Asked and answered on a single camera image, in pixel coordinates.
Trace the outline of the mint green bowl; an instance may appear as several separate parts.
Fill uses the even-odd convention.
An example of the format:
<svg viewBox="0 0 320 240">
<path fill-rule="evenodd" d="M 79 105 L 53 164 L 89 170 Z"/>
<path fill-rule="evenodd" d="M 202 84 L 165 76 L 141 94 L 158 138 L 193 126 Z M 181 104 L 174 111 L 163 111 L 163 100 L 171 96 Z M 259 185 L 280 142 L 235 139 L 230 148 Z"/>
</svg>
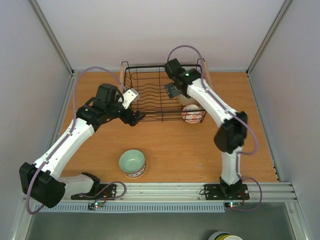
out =
<svg viewBox="0 0 320 240">
<path fill-rule="evenodd" d="M 144 154 L 136 149 L 124 152 L 119 158 L 118 164 L 122 173 L 130 179 L 140 178 L 148 167 Z"/>
</svg>

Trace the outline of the white bowl orange pattern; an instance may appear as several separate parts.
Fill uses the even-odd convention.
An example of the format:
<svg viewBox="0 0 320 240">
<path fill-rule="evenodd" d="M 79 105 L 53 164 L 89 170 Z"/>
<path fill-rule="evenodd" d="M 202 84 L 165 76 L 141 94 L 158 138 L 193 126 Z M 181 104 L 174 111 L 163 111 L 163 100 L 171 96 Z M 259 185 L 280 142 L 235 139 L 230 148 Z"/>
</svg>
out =
<svg viewBox="0 0 320 240">
<path fill-rule="evenodd" d="M 196 124 L 203 119 L 203 111 L 196 104 L 186 105 L 181 113 L 182 119 L 190 124 Z"/>
</svg>

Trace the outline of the cream white bowl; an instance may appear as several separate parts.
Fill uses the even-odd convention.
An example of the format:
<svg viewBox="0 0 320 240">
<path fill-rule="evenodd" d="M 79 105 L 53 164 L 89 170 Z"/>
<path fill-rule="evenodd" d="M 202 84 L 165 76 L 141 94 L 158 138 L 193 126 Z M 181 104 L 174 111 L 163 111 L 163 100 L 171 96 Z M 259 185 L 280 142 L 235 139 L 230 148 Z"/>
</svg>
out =
<svg viewBox="0 0 320 240">
<path fill-rule="evenodd" d="M 190 97 L 186 97 L 184 96 L 183 94 L 180 94 L 176 97 L 177 101 L 182 105 L 182 106 L 187 106 L 187 105 L 192 105 L 192 104 L 195 104 L 197 101 Z"/>
</svg>

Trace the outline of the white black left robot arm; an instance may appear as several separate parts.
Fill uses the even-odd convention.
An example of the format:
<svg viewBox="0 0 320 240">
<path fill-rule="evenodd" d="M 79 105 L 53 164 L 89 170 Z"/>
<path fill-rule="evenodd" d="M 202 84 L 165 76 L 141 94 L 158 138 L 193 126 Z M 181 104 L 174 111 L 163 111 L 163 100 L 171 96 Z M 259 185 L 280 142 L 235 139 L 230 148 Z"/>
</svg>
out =
<svg viewBox="0 0 320 240">
<path fill-rule="evenodd" d="M 140 97 L 134 88 L 121 92 L 112 84 L 101 84 L 96 95 L 75 113 L 65 132 L 34 163 L 23 163 L 19 168 L 22 191 L 26 195 L 26 208 L 30 214 L 30 200 L 43 207 L 53 208 L 63 198 L 75 195 L 96 199 L 103 191 L 100 179 L 88 172 L 78 176 L 61 177 L 68 161 L 79 147 L 101 125 L 120 119 L 124 124 L 135 126 L 144 116 L 130 106 Z"/>
</svg>

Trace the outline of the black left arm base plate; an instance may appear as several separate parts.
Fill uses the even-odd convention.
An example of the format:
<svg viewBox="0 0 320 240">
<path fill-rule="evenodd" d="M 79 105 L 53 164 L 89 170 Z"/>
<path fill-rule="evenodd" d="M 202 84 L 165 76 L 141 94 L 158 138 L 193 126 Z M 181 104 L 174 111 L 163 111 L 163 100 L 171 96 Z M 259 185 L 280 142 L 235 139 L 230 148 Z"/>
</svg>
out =
<svg viewBox="0 0 320 240">
<path fill-rule="evenodd" d="M 71 200 L 81 200 L 81 201 L 93 201 L 98 199 L 105 199 L 108 200 L 113 199 L 117 193 L 117 185 L 113 184 L 100 184 L 99 188 L 96 192 L 88 192 L 88 193 L 81 193 L 75 194 L 70 197 Z"/>
</svg>

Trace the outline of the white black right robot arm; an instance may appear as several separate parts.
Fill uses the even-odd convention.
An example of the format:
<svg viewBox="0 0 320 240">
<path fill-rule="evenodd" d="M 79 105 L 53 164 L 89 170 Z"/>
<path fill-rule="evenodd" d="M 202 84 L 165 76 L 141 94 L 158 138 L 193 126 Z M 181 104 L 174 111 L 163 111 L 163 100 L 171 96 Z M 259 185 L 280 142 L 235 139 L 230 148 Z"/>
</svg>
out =
<svg viewBox="0 0 320 240">
<path fill-rule="evenodd" d="M 238 173 L 237 154 L 242 151 L 247 137 L 247 114 L 227 105 L 195 68 L 186 70 L 176 58 L 163 67 L 175 87 L 185 97 L 195 99 L 215 121 L 218 131 L 213 140 L 222 156 L 220 192 L 226 199 L 234 197 L 243 183 Z"/>
</svg>

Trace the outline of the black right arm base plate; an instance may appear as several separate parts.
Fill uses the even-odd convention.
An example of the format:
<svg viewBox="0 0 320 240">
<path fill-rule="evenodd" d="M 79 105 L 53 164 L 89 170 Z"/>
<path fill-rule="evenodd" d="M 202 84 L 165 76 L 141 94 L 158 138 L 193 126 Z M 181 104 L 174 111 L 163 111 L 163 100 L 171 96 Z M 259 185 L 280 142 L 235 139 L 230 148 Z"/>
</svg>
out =
<svg viewBox="0 0 320 240">
<path fill-rule="evenodd" d="M 240 201 L 249 200 L 250 194 L 248 186 L 246 184 L 240 184 L 238 186 L 221 186 L 221 184 L 204 184 L 203 194 L 206 200 L 212 201 Z"/>
</svg>

